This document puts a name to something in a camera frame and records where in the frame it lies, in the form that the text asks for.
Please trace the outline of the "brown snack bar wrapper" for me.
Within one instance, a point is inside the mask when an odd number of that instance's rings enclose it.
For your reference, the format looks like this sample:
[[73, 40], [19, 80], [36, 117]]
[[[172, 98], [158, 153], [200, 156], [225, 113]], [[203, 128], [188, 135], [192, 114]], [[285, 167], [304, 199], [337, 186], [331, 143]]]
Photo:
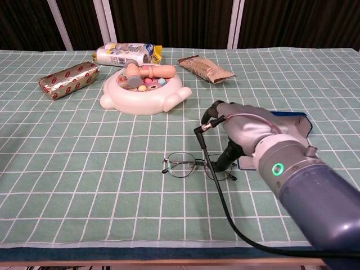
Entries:
[[198, 77], [201, 77], [203, 80], [213, 84], [220, 83], [235, 76], [234, 73], [216, 65], [210, 59], [199, 57], [199, 55], [179, 59], [178, 64]]

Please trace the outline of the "blue glasses case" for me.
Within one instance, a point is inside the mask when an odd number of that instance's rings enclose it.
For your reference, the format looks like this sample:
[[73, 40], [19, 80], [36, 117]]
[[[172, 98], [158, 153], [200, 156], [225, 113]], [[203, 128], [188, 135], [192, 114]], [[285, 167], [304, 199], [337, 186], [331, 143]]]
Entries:
[[[271, 111], [288, 128], [289, 135], [295, 137], [304, 146], [308, 146], [308, 136], [313, 125], [304, 112]], [[237, 160], [239, 170], [255, 170], [251, 157], [241, 156]]]

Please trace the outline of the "white aluminium frame post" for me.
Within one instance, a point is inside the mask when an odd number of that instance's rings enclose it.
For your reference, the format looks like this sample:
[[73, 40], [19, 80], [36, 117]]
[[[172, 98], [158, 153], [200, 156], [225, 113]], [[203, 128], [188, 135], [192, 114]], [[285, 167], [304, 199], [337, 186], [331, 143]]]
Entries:
[[228, 50], [235, 50], [238, 46], [244, 5], [245, 0], [233, 0], [228, 31]]
[[93, 4], [104, 44], [109, 42], [117, 43], [110, 1], [93, 0]]
[[61, 35], [62, 41], [63, 41], [63, 43], [65, 45], [65, 48], [68, 51], [72, 51], [73, 46], [72, 46], [72, 43], [70, 41], [68, 32], [66, 30], [66, 26], [65, 26], [64, 21], [62, 19], [61, 12], [59, 10], [59, 7], [57, 5], [56, 0], [47, 0], [47, 2], [48, 2], [48, 5], [50, 7], [53, 18], [55, 20], [55, 23], [57, 25], [57, 28], [59, 30], [59, 33]]

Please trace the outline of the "dark blue felt mat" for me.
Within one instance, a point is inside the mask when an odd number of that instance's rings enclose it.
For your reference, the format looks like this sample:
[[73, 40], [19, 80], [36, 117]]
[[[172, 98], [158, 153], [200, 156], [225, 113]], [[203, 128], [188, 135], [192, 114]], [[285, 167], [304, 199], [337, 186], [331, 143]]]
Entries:
[[0, 248], [0, 262], [155, 260], [155, 259], [252, 259], [279, 258], [250, 247], [81, 247], [81, 248]]

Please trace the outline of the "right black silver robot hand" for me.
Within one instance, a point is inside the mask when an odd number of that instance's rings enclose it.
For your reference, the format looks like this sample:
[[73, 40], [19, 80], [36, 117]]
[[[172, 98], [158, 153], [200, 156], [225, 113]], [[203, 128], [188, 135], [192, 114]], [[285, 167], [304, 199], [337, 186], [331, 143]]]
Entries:
[[217, 161], [213, 162], [216, 171], [226, 170], [242, 156], [251, 157], [256, 145], [265, 137], [274, 134], [288, 134], [289, 129], [280, 118], [262, 107], [216, 101], [206, 110], [201, 124], [211, 118], [225, 117], [222, 122], [229, 142]]

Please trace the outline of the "thin-framed eyeglasses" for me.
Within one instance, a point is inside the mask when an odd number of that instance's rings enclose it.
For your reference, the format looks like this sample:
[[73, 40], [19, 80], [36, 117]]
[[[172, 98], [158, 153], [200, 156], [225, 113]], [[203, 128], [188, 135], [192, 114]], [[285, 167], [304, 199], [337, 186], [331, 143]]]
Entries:
[[[220, 154], [209, 155], [211, 163], [215, 168], [215, 162], [220, 157]], [[214, 180], [214, 177], [210, 171], [210, 165], [206, 159], [196, 158], [192, 154], [187, 152], [174, 152], [169, 154], [163, 160], [165, 168], [161, 171], [163, 174], [169, 173], [171, 176], [176, 178], [186, 178], [190, 176], [196, 169], [203, 169], [206, 176]], [[220, 172], [215, 169], [217, 179], [219, 181], [224, 181], [226, 179], [231, 179], [233, 181], [237, 180], [237, 177], [232, 174], [232, 169], [236, 166], [235, 163], [232, 163], [225, 171]]]

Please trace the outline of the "green white checked tablecloth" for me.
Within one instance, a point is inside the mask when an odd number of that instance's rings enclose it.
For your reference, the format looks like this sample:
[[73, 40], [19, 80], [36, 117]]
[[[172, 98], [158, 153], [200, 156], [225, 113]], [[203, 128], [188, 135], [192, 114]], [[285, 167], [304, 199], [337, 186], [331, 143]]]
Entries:
[[90, 51], [0, 50], [0, 248], [242, 246], [201, 168], [162, 174], [167, 154], [202, 157], [193, 129], [216, 100], [307, 114], [319, 156], [360, 188], [360, 53], [348, 48], [166, 48], [164, 64], [199, 55], [233, 72], [210, 84], [182, 67], [192, 96], [170, 112], [104, 110], [115, 67], [52, 101], [38, 79]]

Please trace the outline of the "pink toy hammer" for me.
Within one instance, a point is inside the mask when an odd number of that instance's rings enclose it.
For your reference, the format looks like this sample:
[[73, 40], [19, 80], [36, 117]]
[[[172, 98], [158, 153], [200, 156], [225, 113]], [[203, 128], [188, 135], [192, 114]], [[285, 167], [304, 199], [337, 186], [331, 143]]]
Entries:
[[142, 77], [172, 78], [175, 76], [175, 74], [176, 68], [172, 65], [148, 65], [147, 69], [138, 66], [135, 62], [128, 62], [125, 65], [125, 76], [127, 83], [132, 88], [137, 88], [142, 85]]

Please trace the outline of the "gold foil snack pack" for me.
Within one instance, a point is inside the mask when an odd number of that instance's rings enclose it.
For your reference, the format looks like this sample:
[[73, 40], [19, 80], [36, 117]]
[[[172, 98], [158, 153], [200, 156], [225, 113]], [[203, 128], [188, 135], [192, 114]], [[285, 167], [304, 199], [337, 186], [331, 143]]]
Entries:
[[52, 100], [58, 100], [92, 84], [99, 73], [92, 62], [83, 62], [38, 80], [41, 90]]

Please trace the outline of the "white animal-shaped toy game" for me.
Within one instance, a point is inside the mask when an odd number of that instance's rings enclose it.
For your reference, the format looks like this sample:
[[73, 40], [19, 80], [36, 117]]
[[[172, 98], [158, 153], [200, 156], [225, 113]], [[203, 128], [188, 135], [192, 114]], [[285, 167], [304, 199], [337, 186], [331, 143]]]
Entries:
[[171, 78], [142, 76], [142, 84], [132, 88], [127, 82], [125, 68], [109, 77], [103, 86], [100, 105], [131, 115], [154, 115], [168, 112], [192, 95], [177, 74]]

